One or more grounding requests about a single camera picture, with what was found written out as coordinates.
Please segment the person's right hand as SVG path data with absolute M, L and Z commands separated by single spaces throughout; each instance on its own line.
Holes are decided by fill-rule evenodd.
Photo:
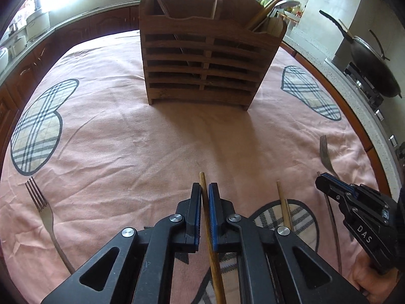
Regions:
M 404 273 L 396 268 L 379 275 L 372 260 L 361 250 L 357 254 L 347 280 L 357 289 L 363 289 L 369 303 L 404 303 Z

